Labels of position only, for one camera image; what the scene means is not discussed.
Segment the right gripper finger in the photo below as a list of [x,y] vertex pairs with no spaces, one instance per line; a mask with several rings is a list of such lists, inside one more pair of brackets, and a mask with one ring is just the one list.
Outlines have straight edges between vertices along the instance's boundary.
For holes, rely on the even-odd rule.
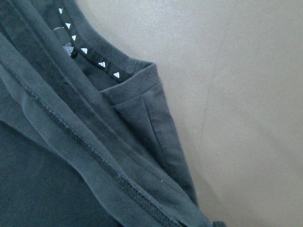
[[226,227],[226,224],[222,221],[214,221],[213,227]]

